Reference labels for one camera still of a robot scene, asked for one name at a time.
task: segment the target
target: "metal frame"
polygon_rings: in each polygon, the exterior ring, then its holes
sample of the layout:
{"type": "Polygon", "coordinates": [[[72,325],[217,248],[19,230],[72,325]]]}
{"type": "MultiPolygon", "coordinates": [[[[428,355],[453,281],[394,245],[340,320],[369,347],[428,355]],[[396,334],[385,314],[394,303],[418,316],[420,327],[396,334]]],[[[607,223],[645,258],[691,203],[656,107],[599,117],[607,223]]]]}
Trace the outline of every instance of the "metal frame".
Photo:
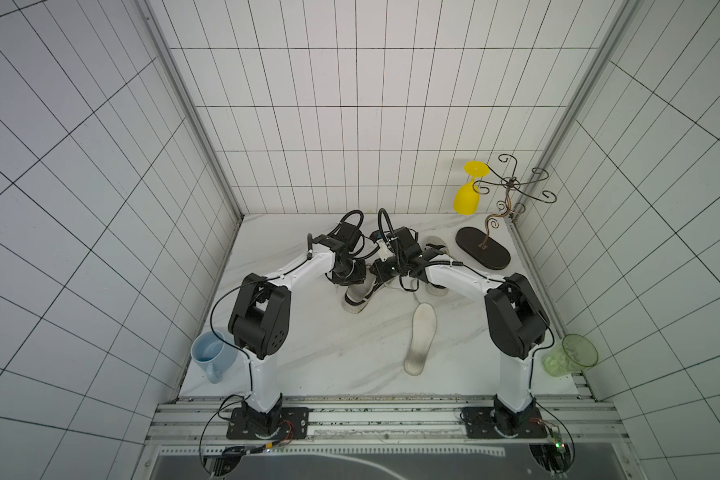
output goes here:
{"type": "Polygon", "coordinates": [[[170,48],[168,48],[168,43],[165,39],[165,36],[163,35],[163,31],[160,29],[160,26],[155,21],[155,15],[154,11],[152,10],[152,5],[150,5],[147,0],[131,1],[136,6],[136,9],[141,15],[142,22],[144,22],[147,27],[147,31],[152,37],[152,43],[157,49],[157,56],[160,58],[163,66],[168,71],[169,80],[173,85],[174,90],[176,90],[179,95],[179,100],[181,101],[182,107],[186,112],[186,117],[189,120],[188,123],[192,127],[192,130],[194,130],[195,135],[200,140],[202,149],[205,151],[206,156],[211,160],[210,163],[213,166],[213,173],[219,183],[221,183],[224,189],[224,193],[227,199],[230,201],[230,204],[232,206],[232,213],[235,215],[234,220],[238,222],[239,226],[240,222],[242,222],[242,212],[240,211],[240,204],[238,204],[235,195],[232,193],[232,189],[230,188],[230,182],[227,181],[226,176],[224,175],[224,170],[223,168],[221,168],[220,160],[216,156],[216,151],[212,148],[208,132],[206,132],[205,127],[202,126],[202,121],[200,120],[200,117],[198,117],[197,110],[195,110],[195,107],[192,104],[189,91],[187,90],[186,85],[184,84],[184,80],[179,73],[176,62],[173,60],[173,55],[170,52],[170,48]]]}
{"type": "MultiPolygon", "coordinates": [[[[562,119],[557,124],[557,127],[555,127],[552,136],[547,142],[547,146],[544,147],[544,152],[536,163],[536,168],[547,169],[549,166],[552,158],[557,153],[557,149],[562,145],[563,139],[568,135],[568,130],[574,125],[576,117],[590,96],[590,92],[598,80],[600,80],[605,66],[608,65],[611,55],[613,55],[616,46],[624,36],[624,32],[626,32],[626,29],[630,26],[632,19],[635,14],[637,14],[637,10],[643,1],[644,0],[624,0],[622,3],[619,12],[614,18],[614,22],[610,26],[610,30],[597,49],[597,55],[595,55],[594,60],[590,63],[590,66],[582,77],[581,83],[579,83],[579,86],[576,88],[574,96],[565,109],[562,119]]],[[[528,193],[533,195],[537,187],[537,184],[532,185],[528,189],[528,193]]]]}
{"type": "MultiPolygon", "coordinates": [[[[200,118],[197,116],[197,111],[195,110],[194,106],[192,105],[192,101],[190,100],[190,94],[189,91],[186,89],[186,85],[184,84],[184,81],[179,74],[179,70],[176,67],[176,63],[173,60],[173,55],[170,52],[170,49],[168,48],[168,44],[165,40],[165,36],[163,35],[163,32],[160,30],[160,26],[155,22],[154,20],[154,12],[152,11],[152,6],[148,3],[147,0],[131,0],[132,3],[136,6],[136,10],[138,11],[141,21],[146,25],[146,29],[148,33],[150,34],[150,39],[152,40],[153,45],[155,46],[155,49],[157,51],[157,56],[162,62],[163,67],[165,67],[166,72],[168,73],[168,81],[171,83],[171,86],[173,87],[173,90],[176,92],[177,97],[179,99],[179,102],[181,102],[182,110],[184,110],[184,113],[186,114],[186,120],[189,126],[192,128],[192,131],[194,132],[195,136],[200,140],[200,145],[202,147],[202,153],[204,154],[209,162],[209,164],[212,166],[210,171],[212,174],[216,177],[216,180],[219,182],[219,184],[222,186],[222,190],[224,193],[224,196],[226,197],[226,200],[229,202],[231,208],[232,208],[232,216],[233,220],[235,221],[234,225],[234,231],[232,232],[232,238],[230,241],[230,245],[227,248],[227,251],[224,253],[224,257],[222,259],[223,266],[219,270],[219,274],[217,275],[216,279],[213,282],[213,288],[212,292],[216,292],[216,290],[219,288],[219,283],[221,282],[222,275],[224,274],[224,267],[226,266],[227,262],[229,261],[230,255],[232,253],[232,246],[235,244],[235,240],[237,239],[237,235],[240,232],[240,226],[242,225],[242,217],[243,214],[240,211],[240,205],[237,202],[237,199],[235,198],[234,194],[232,193],[232,190],[230,188],[230,182],[227,181],[226,176],[224,175],[224,170],[221,167],[221,163],[219,158],[216,156],[216,151],[212,148],[211,142],[208,137],[208,133],[206,132],[205,128],[202,126],[202,122],[200,121],[200,118]]],[[[211,297],[208,302],[206,303],[205,307],[202,311],[200,325],[197,328],[197,331],[195,332],[195,336],[200,334],[202,331],[202,326],[205,324],[205,318],[208,316],[208,313],[210,312],[211,306],[213,304],[213,297],[211,297]]],[[[176,397],[179,394],[179,390],[181,388],[181,384],[184,381],[184,377],[186,375],[187,367],[189,366],[190,362],[190,353],[187,352],[184,360],[183,360],[183,368],[182,368],[182,374],[179,377],[179,380],[177,383],[173,386],[172,396],[176,397]]]]}
{"type": "MultiPolygon", "coordinates": [[[[616,44],[624,34],[634,16],[637,7],[643,0],[624,0],[620,11],[611,25],[609,33],[600,46],[598,55],[589,66],[581,84],[576,89],[574,100],[558,123],[538,167],[546,167],[557,152],[562,139],[567,134],[586,98],[595,86],[607,59],[611,56],[616,44]]],[[[230,248],[227,250],[223,264],[229,260],[232,245],[242,222],[242,213],[234,197],[229,182],[221,168],[221,163],[212,148],[208,134],[202,121],[194,109],[182,77],[179,74],[173,55],[167,47],[160,26],[154,20],[154,12],[149,0],[132,0],[142,16],[143,22],[156,46],[158,56],[168,71],[169,80],[178,93],[187,119],[201,142],[205,155],[210,159],[213,173],[223,186],[225,195],[232,206],[236,223],[230,248]]],[[[558,334],[564,334],[565,328],[560,323],[560,316],[542,287],[538,272],[526,246],[511,222],[507,222],[518,253],[524,262],[532,281],[538,286],[539,297],[544,308],[550,313],[558,334]]],[[[214,283],[218,287],[221,272],[214,283]]],[[[206,318],[212,304],[206,305],[203,319],[206,318]]],[[[640,478],[643,473],[637,464],[634,449],[624,429],[615,407],[610,402],[597,402],[592,397],[581,374],[574,375],[578,389],[576,395],[539,396],[541,405],[552,410],[566,423],[576,442],[611,442],[617,455],[621,458],[625,474],[630,478],[640,478]]],[[[180,398],[173,404],[158,405],[152,425],[145,440],[145,447],[134,478],[148,479],[153,473],[154,465],[159,456],[190,455],[198,453],[198,444],[202,428],[208,418],[218,409],[221,398],[180,398]]],[[[308,424],[308,437],[297,440],[285,448],[278,448],[271,453],[288,455],[288,453],[321,451],[339,454],[357,454],[373,450],[374,452],[390,453],[404,448],[406,452],[437,453],[441,448],[450,448],[452,452],[485,453],[501,456],[502,445],[508,443],[529,443],[531,440],[501,439],[495,441],[470,440],[458,413],[461,408],[470,406],[492,406],[489,396],[408,396],[384,397],[361,396],[341,397],[286,397],[284,406],[308,407],[312,411],[308,424]]],[[[545,420],[557,421],[546,412],[545,420]]],[[[227,424],[221,419],[211,421],[203,438],[205,453],[209,456],[221,453],[231,444],[240,442],[226,439],[227,424]]]]}

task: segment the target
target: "red wire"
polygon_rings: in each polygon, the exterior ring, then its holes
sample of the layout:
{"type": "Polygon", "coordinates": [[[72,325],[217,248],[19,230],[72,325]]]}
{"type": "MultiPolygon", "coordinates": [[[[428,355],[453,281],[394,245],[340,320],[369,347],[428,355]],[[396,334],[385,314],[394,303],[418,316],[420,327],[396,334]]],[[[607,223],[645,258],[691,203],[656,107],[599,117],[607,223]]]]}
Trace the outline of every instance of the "red wire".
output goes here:
{"type": "Polygon", "coordinates": [[[288,434],[286,435],[285,439],[282,441],[282,443],[280,444],[280,446],[286,446],[286,445],[288,445],[288,444],[291,442],[291,440],[293,440],[293,429],[294,429],[294,427],[293,427],[293,424],[290,423],[288,420],[283,420],[282,422],[288,424],[288,434]]]}

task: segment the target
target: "shoe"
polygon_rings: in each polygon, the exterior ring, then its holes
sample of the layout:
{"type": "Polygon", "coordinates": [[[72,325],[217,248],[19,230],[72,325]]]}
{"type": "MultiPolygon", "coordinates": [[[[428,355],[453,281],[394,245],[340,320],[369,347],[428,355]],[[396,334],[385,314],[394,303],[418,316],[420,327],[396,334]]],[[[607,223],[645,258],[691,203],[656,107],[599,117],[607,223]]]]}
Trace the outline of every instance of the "shoe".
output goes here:
{"type": "Polygon", "coordinates": [[[371,301],[373,294],[389,284],[389,282],[378,283],[376,275],[369,271],[365,275],[365,282],[347,287],[347,292],[342,299],[342,307],[350,313],[362,312],[368,302],[371,301]]]}
{"type": "MultiPolygon", "coordinates": [[[[428,246],[440,250],[443,254],[450,255],[448,253],[448,245],[446,245],[439,236],[428,236],[425,238],[424,248],[426,249],[428,246]]],[[[427,283],[426,290],[430,295],[434,296],[446,296],[448,294],[447,288],[433,283],[427,283]]]]}
{"type": "Polygon", "coordinates": [[[429,303],[422,303],[413,313],[413,328],[411,330],[411,346],[403,361],[403,368],[409,375],[420,375],[427,361],[429,347],[434,339],[434,332],[438,328],[438,318],[429,303]]]}

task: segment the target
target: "light blue mug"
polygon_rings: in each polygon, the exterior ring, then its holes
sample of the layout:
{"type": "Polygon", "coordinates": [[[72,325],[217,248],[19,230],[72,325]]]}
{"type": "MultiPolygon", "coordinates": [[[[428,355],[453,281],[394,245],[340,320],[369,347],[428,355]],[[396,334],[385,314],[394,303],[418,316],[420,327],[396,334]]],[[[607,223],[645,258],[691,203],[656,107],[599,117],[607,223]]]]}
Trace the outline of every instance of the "light blue mug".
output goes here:
{"type": "MultiPolygon", "coordinates": [[[[232,343],[232,336],[224,331],[216,331],[221,338],[232,343]]],[[[213,332],[201,333],[192,343],[192,360],[206,373],[211,383],[221,381],[222,374],[229,369],[237,358],[237,350],[219,340],[213,332]]]]}

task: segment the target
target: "black cable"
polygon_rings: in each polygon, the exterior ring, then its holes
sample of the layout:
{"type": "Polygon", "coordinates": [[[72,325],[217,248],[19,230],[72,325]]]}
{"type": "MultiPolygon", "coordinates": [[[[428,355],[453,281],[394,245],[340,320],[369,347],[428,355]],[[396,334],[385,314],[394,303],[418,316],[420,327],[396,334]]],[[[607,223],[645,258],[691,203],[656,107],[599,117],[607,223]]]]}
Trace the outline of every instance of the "black cable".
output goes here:
{"type": "Polygon", "coordinates": [[[370,254],[363,255],[363,256],[356,256],[355,260],[366,260],[368,258],[371,258],[376,252],[378,252],[379,248],[380,247],[378,245],[376,245],[376,247],[373,250],[371,250],[370,254]]]}
{"type": "MultiPolygon", "coordinates": [[[[282,274],[282,276],[286,276],[286,275],[290,274],[291,272],[293,272],[294,270],[296,270],[296,269],[299,268],[300,266],[306,264],[307,261],[308,261],[308,259],[304,259],[303,262],[301,262],[301,263],[298,264],[297,266],[294,266],[294,267],[291,268],[289,271],[287,271],[287,272],[285,272],[284,274],[282,274]]],[[[265,279],[262,280],[262,281],[263,281],[263,282],[269,282],[270,280],[274,280],[274,279],[276,279],[276,278],[278,278],[278,277],[277,277],[277,276],[274,276],[274,277],[272,277],[272,278],[265,278],[265,279]]],[[[235,292],[235,291],[240,290],[240,289],[243,288],[244,286],[253,285],[254,283],[259,283],[259,282],[258,282],[258,281],[255,281],[255,282],[242,283],[242,284],[236,286],[235,288],[231,289],[229,292],[224,293],[223,295],[221,295],[221,298],[219,298],[219,299],[216,301],[216,303],[213,304],[213,308],[211,309],[211,314],[208,315],[208,323],[209,323],[209,325],[210,325],[210,327],[211,327],[211,331],[213,332],[213,335],[216,336],[217,339],[221,340],[221,341],[222,341],[223,343],[225,343],[226,345],[229,345],[231,348],[242,352],[242,353],[246,356],[246,358],[248,359],[248,377],[249,377],[249,380],[250,380],[251,392],[253,391],[253,370],[252,370],[252,368],[251,368],[251,356],[250,356],[250,355],[248,354],[248,352],[245,351],[244,349],[241,349],[240,347],[238,347],[238,346],[235,345],[234,343],[230,343],[230,342],[224,340],[224,339],[221,337],[221,335],[219,335],[219,333],[216,331],[216,329],[213,328],[213,313],[216,312],[216,307],[219,305],[219,303],[220,303],[222,300],[224,300],[224,298],[226,298],[227,295],[229,295],[229,294],[232,293],[232,292],[235,292]]]]}
{"type": "Polygon", "coordinates": [[[566,472],[568,472],[568,471],[571,469],[571,467],[574,466],[574,460],[576,460],[576,444],[574,443],[574,436],[572,436],[572,435],[570,434],[570,431],[568,430],[568,427],[565,426],[565,424],[562,422],[562,420],[560,420],[555,414],[553,414],[552,412],[550,412],[549,410],[547,410],[546,408],[544,408],[544,406],[541,405],[538,400],[536,401],[536,405],[538,405],[538,407],[540,407],[540,408],[541,408],[542,410],[544,410],[546,413],[549,413],[550,415],[552,415],[552,417],[554,417],[554,419],[557,420],[558,423],[563,426],[563,428],[565,428],[565,432],[566,432],[566,433],[568,434],[568,436],[570,437],[570,463],[568,463],[568,464],[566,465],[566,469],[561,472],[561,473],[566,473],[566,472]]]}
{"type": "Polygon", "coordinates": [[[384,233],[384,227],[382,226],[382,216],[384,216],[387,221],[387,227],[389,228],[390,234],[394,232],[394,227],[392,226],[392,221],[389,219],[389,214],[387,213],[386,209],[379,208],[378,215],[376,216],[376,221],[378,222],[378,234],[381,235],[384,243],[389,245],[389,238],[387,238],[387,235],[384,233]]]}
{"type": "Polygon", "coordinates": [[[554,333],[552,332],[552,329],[550,328],[550,324],[548,322],[545,322],[545,323],[547,323],[547,329],[545,330],[545,332],[548,330],[550,335],[552,335],[552,343],[548,346],[536,349],[534,351],[533,355],[530,356],[530,375],[528,376],[528,393],[530,394],[530,397],[536,401],[536,405],[538,405],[539,408],[542,408],[546,413],[549,413],[550,415],[552,415],[552,417],[554,417],[554,419],[557,420],[563,426],[563,428],[565,428],[566,433],[570,437],[570,463],[567,463],[566,469],[561,472],[561,473],[566,473],[574,465],[574,460],[576,459],[576,445],[574,443],[574,436],[572,436],[570,434],[570,432],[568,431],[568,427],[566,427],[566,425],[559,418],[557,418],[557,416],[555,414],[553,414],[552,412],[550,412],[549,410],[544,408],[544,406],[539,403],[538,399],[536,397],[534,397],[534,394],[531,391],[531,384],[534,380],[534,360],[536,360],[536,354],[538,352],[540,352],[541,350],[548,350],[548,349],[552,348],[556,343],[556,340],[554,338],[554,333]]]}
{"type": "Polygon", "coordinates": [[[243,397],[242,395],[239,395],[239,394],[237,394],[237,393],[233,393],[233,394],[231,394],[230,396],[228,396],[227,398],[224,398],[224,399],[222,400],[222,402],[221,402],[221,405],[219,406],[219,409],[216,410],[216,412],[215,412],[213,415],[211,415],[211,418],[208,418],[208,422],[206,423],[206,426],[202,429],[202,433],[200,434],[200,441],[199,441],[198,444],[197,444],[197,455],[200,456],[200,466],[202,467],[203,470],[206,471],[206,473],[207,473],[208,475],[213,475],[213,474],[211,473],[211,471],[210,471],[208,468],[206,468],[206,464],[202,461],[202,437],[204,437],[204,436],[206,435],[206,430],[208,429],[208,426],[211,424],[211,421],[212,421],[215,417],[218,416],[218,417],[219,417],[220,419],[222,419],[222,420],[227,420],[227,421],[230,420],[229,418],[224,418],[224,417],[222,417],[222,416],[219,415],[219,414],[221,413],[221,410],[223,410],[224,408],[230,408],[232,405],[234,405],[235,403],[237,403],[237,402],[232,402],[232,403],[229,404],[229,405],[224,405],[224,404],[227,402],[227,400],[229,400],[230,398],[232,398],[232,397],[234,397],[234,396],[240,398],[240,400],[238,400],[238,402],[240,402],[240,403],[242,403],[242,402],[244,402],[245,400],[248,399],[248,397],[243,397]]]}
{"type": "Polygon", "coordinates": [[[357,224],[357,228],[360,228],[360,226],[362,225],[363,218],[365,218],[365,215],[363,215],[363,212],[361,212],[360,210],[350,210],[349,212],[344,214],[344,216],[342,217],[341,221],[339,221],[339,223],[346,222],[347,218],[349,218],[350,216],[353,216],[353,215],[360,216],[360,221],[357,224]]]}
{"type": "Polygon", "coordinates": [[[351,253],[349,254],[349,256],[352,257],[352,258],[355,258],[357,255],[359,255],[360,252],[362,252],[362,249],[365,248],[365,235],[361,235],[361,237],[362,237],[362,246],[358,249],[358,251],[356,251],[356,252],[351,252],[351,253]]]}
{"type": "Polygon", "coordinates": [[[488,280],[488,277],[487,277],[487,276],[481,274],[480,272],[478,272],[477,270],[475,270],[474,268],[472,268],[470,265],[463,264],[463,265],[461,265],[461,266],[466,266],[467,268],[469,268],[470,270],[472,270],[472,271],[475,272],[476,274],[478,274],[478,275],[482,276],[483,278],[485,278],[486,280],[488,280]]]}
{"type": "Polygon", "coordinates": [[[400,287],[403,288],[403,290],[405,290],[406,292],[418,292],[418,278],[416,279],[416,288],[406,288],[405,285],[403,285],[403,275],[398,275],[398,280],[400,280],[400,287]]]}
{"type": "Polygon", "coordinates": [[[221,335],[219,335],[219,333],[216,331],[216,329],[213,328],[213,313],[216,312],[216,307],[219,305],[219,302],[221,302],[222,300],[224,300],[224,298],[225,298],[227,295],[229,295],[230,293],[235,292],[235,291],[237,291],[237,290],[240,290],[240,289],[243,288],[244,286],[253,285],[254,283],[259,283],[259,282],[241,283],[239,286],[236,286],[235,288],[231,289],[229,292],[224,293],[223,295],[221,295],[221,298],[219,298],[219,299],[216,301],[216,303],[213,304],[213,308],[211,309],[211,314],[208,315],[208,323],[209,323],[209,325],[210,325],[210,327],[211,327],[211,331],[213,332],[213,335],[215,335],[217,339],[219,339],[219,340],[221,340],[222,342],[224,342],[225,344],[229,345],[231,348],[233,348],[233,349],[235,349],[235,350],[239,350],[240,352],[242,352],[243,355],[245,355],[246,358],[248,359],[248,377],[249,377],[249,379],[250,379],[251,392],[253,391],[253,370],[252,370],[252,368],[251,368],[251,356],[250,356],[250,355],[248,354],[248,352],[246,352],[245,350],[241,349],[240,347],[238,347],[237,345],[235,345],[235,344],[233,344],[233,343],[229,343],[228,341],[224,340],[224,339],[221,337],[221,335]]]}
{"type": "Polygon", "coordinates": [[[408,276],[416,277],[419,272],[421,272],[423,269],[427,268],[428,266],[432,265],[450,265],[450,266],[464,266],[463,262],[459,262],[458,260],[448,261],[448,260],[431,260],[427,262],[426,264],[421,264],[411,270],[411,272],[408,274],[408,276]]]}
{"type": "Polygon", "coordinates": [[[547,323],[547,329],[545,330],[545,332],[547,330],[550,332],[550,335],[552,335],[552,345],[545,346],[540,349],[536,349],[534,351],[533,355],[530,356],[530,375],[528,376],[528,391],[530,391],[530,384],[534,380],[534,360],[536,360],[536,354],[538,352],[540,352],[541,350],[546,350],[546,349],[552,348],[555,344],[554,334],[552,333],[552,329],[550,328],[549,323],[547,323]]]}

